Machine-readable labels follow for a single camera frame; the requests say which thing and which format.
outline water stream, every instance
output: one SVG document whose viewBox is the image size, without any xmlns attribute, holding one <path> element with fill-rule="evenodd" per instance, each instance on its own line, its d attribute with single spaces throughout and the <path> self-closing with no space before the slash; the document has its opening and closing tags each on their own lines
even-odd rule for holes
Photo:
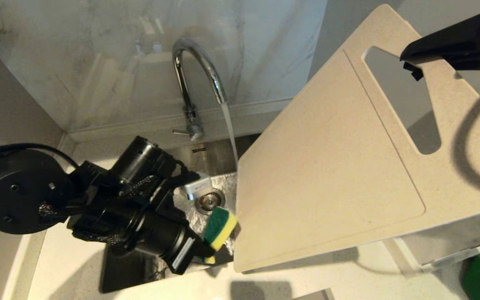
<svg viewBox="0 0 480 300">
<path fill-rule="evenodd" d="M 235 133 L 233 131 L 233 123 L 231 122 L 231 114 L 229 113 L 229 106 L 226 102 L 221 104 L 221 110 L 225 116 L 225 122 L 227 123 L 227 129 L 229 130 L 229 139 L 231 140 L 232 152 L 235 156 L 236 169 L 238 170 L 238 150 L 236 150 Z"/>
</svg>

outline yellow sponge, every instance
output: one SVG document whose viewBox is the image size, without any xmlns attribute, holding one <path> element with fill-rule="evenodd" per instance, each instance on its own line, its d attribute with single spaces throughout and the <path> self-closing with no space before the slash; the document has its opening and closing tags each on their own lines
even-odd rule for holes
<svg viewBox="0 0 480 300">
<path fill-rule="evenodd" d="M 233 232 L 236 224 L 238 224 L 238 221 L 235 215 L 226 209 L 215 207 L 207 222 L 205 237 L 203 238 L 204 242 L 210 245 L 212 249 L 220 250 L 225 240 Z M 215 264 L 216 259 L 214 256 L 206 257 L 205 262 L 207 264 Z"/>
</svg>

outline chrome faucet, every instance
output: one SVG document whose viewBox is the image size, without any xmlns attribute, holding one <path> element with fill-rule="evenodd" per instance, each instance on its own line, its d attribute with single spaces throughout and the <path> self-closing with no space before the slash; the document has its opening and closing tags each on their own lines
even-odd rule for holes
<svg viewBox="0 0 480 300">
<path fill-rule="evenodd" d="M 181 93 L 183 99 L 185 99 L 185 106 L 183 111 L 186 118 L 186 131 L 185 130 L 173 130 L 173 133 L 178 135 L 190 135 L 190 140 L 201 140 L 205 136 L 203 127 L 201 127 L 198 113 L 196 112 L 196 106 L 190 100 L 190 93 L 185 80 L 185 74 L 183 72 L 183 52 L 188 51 L 194 58 L 200 63 L 201 67 L 205 71 L 205 74 L 210 81 L 212 90 L 219 104 L 227 102 L 223 85 L 221 84 L 220 77 L 216 72 L 216 68 L 211 63 L 208 55 L 196 44 L 193 40 L 188 38 L 180 38 L 173 45 L 172 58 L 175 65 L 175 71 L 177 72 L 177 79 L 179 80 L 179 86 L 181 87 Z"/>
</svg>

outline beige cutting board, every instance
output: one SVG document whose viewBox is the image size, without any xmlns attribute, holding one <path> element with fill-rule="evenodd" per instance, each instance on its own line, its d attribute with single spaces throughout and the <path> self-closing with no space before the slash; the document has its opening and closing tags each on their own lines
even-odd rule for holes
<svg viewBox="0 0 480 300">
<path fill-rule="evenodd" d="M 442 146 L 422 155 L 364 62 L 420 36 L 390 6 L 358 27 L 242 157 L 238 272 L 480 213 L 480 97 L 443 61 L 425 74 Z"/>
</svg>

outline marble wall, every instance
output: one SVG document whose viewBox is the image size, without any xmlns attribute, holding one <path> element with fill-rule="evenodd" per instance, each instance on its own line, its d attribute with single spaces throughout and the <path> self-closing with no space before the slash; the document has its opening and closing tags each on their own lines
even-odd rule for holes
<svg viewBox="0 0 480 300">
<path fill-rule="evenodd" d="M 0 59 L 66 131 L 181 114 L 171 61 L 192 38 L 231 104 L 294 97 L 307 82 L 327 0 L 0 0 Z M 189 55 L 200 110 L 217 106 Z"/>
</svg>

